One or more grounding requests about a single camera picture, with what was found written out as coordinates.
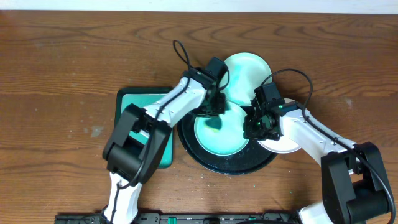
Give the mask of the white plate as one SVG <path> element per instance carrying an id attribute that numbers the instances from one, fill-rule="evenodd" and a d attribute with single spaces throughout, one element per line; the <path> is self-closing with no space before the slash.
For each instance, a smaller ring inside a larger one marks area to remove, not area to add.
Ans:
<path id="1" fill-rule="evenodd" d="M 298 102 L 290 98 L 285 98 L 283 102 L 274 101 L 269 105 L 264 106 L 265 114 L 269 117 L 272 129 L 268 130 L 268 139 L 258 140 L 258 143 L 265 149 L 278 153 L 287 154 L 295 152 L 301 148 L 294 140 L 287 137 L 289 117 L 287 113 L 293 110 L 300 110 Z"/>

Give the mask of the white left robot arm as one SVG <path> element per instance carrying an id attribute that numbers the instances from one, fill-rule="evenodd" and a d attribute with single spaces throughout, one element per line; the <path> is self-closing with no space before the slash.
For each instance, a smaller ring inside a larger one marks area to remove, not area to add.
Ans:
<path id="1" fill-rule="evenodd" d="M 194 111 L 218 116 L 225 111 L 220 81 L 227 68 L 184 71 L 178 85 L 143 108 L 125 107 L 103 151 L 111 177 L 111 195 L 104 210 L 106 223 L 132 223 L 138 214 L 141 188 L 158 168 L 174 126 Z"/>

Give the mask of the mint green plate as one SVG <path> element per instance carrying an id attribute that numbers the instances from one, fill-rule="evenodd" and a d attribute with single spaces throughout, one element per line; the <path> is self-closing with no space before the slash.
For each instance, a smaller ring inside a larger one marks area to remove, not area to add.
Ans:
<path id="1" fill-rule="evenodd" d="M 251 106 L 254 90 L 272 73 L 270 66 L 260 56 L 241 52 L 228 57 L 225 61 L 229 75 L 226 73 L 220 81 L 225 86 L 221 92 L 226 100 L 239 106 Z"/>
<path id="2" fill-rule="evenodd" d="M 222 120 L 222 128 L 218 131 L 205 124 L 208 118 L 195 118 L 194 133 L 199 145 L 217 156 L 230 156 L 241 151 L 249 142 L 243 137 L 246 112 L 239 105 L 227 102 L 225 113 L 218 116 Z"/>

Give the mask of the dark green sponge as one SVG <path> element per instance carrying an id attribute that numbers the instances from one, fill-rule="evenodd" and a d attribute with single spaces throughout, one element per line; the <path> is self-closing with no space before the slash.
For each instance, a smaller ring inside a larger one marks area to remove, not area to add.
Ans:
<path id="1" fill-rule="evenodd" d="M 205 121 L 205 124 L 214 130 L 220 130 L 222 128 L 222 120 L 219 116 L 210 117 Z"/>

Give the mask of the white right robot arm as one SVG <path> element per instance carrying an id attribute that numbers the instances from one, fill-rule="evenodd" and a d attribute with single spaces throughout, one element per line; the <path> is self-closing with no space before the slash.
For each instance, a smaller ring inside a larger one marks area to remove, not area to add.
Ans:
<path id="1" fill-rule="evenodd" d="M 387 213 L 394 223 L 396 206 L 377 146 L 337 135 L 296 101 L 256 98 L 251 104 L 245 138 L 278 154 L 303 149 L 321 167 L 322 200 L 299 210 L 301 223 L 365 223 Z"/>

